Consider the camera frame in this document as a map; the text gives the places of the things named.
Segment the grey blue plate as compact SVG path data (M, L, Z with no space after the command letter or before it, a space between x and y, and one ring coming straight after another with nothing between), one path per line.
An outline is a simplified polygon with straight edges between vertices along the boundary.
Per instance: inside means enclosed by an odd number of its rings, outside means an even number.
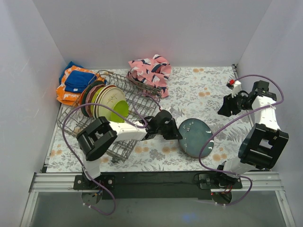
M185 154L193 158L199 158L201 148L213 135L208 125L196 118L184 120L178 130L183 137L178 141L179 146Z

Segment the lime green plate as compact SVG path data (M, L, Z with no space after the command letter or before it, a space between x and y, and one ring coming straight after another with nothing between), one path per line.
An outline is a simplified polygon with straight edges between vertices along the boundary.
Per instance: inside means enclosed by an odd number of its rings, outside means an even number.
M121 115L124 118L127 118L129 115L129 106L128 103L125 100L121 100L116 103L116 105L113 107L113 110L116 111L119 115ZM112 112L109 118L112 122L117 123L124 123L125 120L118 116L116 113Z

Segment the cream and green plate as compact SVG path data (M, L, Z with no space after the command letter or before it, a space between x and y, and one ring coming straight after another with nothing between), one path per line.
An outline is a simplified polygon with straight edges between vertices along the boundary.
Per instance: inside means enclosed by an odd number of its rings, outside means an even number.
M102 104L102 106L95 106L95 116L97 118L104 116L107 120L110 120L112 111L103 107L103 105L113 110L114 106L122 100L125 101L125 94L121 89L117 87L107 88L97 99L97 103Z

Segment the olive green dotted plate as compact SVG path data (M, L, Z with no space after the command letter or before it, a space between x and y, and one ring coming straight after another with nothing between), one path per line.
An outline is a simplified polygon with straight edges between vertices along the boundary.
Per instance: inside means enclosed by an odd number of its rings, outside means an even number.
M94 96L93 96L93 98L92 98L92 101L91 101L92 103L95 103L95 101L96 101L96 99L97 99L99 93L100 93L104 88L105 88L105 86L100 87L100 88L95 92L95 94L94 94ZM95 109L95 106L94 106L94 105L91 105L91 106L90 106L90 111L91 111L91 115L92 115L93 118L95 118L94 109Z

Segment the dark teal plate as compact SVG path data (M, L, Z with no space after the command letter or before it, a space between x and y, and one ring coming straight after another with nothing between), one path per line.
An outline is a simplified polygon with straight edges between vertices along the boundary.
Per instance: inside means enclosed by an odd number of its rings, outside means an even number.
M88 85L88 87L87 87L87 88L83 91L83 93L81 94L79 105L85 104L85 102L86 102L86 101L85 101L85 100L86 100L86 97L87 97L89 91L90 91L93 87L95 87L95 86L97 86L97 85L106 85L106 83L107 83L106 80L104 80L104 81L96 80L96 81L92 82L90 85ZM85 107L81 107L81 112L83 113L84 116L89 117L89 115L88 115L88 113L87 113Z

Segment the pink dotted plate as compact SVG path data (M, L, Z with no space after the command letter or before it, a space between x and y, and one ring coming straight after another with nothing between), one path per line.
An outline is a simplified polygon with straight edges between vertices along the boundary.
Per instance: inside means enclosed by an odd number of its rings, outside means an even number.
M96 85L94 86L88 93L88 96L86 98L86 103L92 103L92 99L93 99L93 96L94 94L101 88L105 87L106 85L105 84L99 84L99 85ZM91 113L91 110L90 110L90 105L87 105L85 106L85 110L88 114L89 117L92 117L92 113Z

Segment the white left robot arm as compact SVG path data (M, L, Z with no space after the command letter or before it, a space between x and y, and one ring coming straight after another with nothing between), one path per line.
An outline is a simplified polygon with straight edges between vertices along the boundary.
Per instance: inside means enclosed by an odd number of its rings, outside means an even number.
M98 161L115 142L151 140L157 135L165 140L183 139L175 119L166 110L131 123L108 121L105 117L95 119L76 136L84 159L84 183L90 189L100 186L101 171Z

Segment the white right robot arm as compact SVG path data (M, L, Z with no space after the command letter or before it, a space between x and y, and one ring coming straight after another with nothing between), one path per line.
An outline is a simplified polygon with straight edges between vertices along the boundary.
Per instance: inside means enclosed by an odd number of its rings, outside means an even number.
M253 110L255 124L237 157L218 166L220 172L214 176L214 182L220 188L234 185L248 171L273 168L289 140L288 133L281 131L277 123L273 106L277 97L269 91L268 82L255 82L250 93L242 90L239 81L230 80L227 87L232 93L223 98L218 114L230 117L242 110Z

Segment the pink patterned cloth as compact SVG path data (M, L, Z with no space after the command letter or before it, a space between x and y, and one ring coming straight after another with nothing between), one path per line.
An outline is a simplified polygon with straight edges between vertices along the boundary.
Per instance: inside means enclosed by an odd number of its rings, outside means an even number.
M171 74L171 64L161 55L128 62L130 70L126 77L136 83L159 88L162 98L169 96L167 82Z

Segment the black base bar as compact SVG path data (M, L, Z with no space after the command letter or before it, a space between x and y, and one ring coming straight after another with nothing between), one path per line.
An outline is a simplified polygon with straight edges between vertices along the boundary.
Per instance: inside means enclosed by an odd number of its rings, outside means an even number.
M104 172L94 181L75 176L73 189L100 190L103 199L197 198L211 200L211 190L241 189L240 179L226 178L214 171Z

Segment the orange and blue cloth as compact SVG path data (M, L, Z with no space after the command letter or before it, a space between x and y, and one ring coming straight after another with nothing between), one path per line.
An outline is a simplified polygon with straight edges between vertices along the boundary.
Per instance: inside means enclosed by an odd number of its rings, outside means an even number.
M56 89L57 101L64 105L72 105L95 80L107 81L102 76L96 76L95 72L85 69L82 66L69 62L59 77L59 86Z

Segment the aluminium rail frame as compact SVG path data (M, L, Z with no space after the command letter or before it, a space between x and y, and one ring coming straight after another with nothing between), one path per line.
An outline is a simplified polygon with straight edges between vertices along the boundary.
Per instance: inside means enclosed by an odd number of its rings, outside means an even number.
M92 189L74 189L75 184L81 180L75 180L77 173L38 173L34 174L27 200L26 208L21 220L22 227L31 224L36 200L39 192L90 192ZM285 189L278 172L248 172L245 174L253 182L251 192L273 191L276 193L278 203L287 227L295 227L295 221L285 195Z

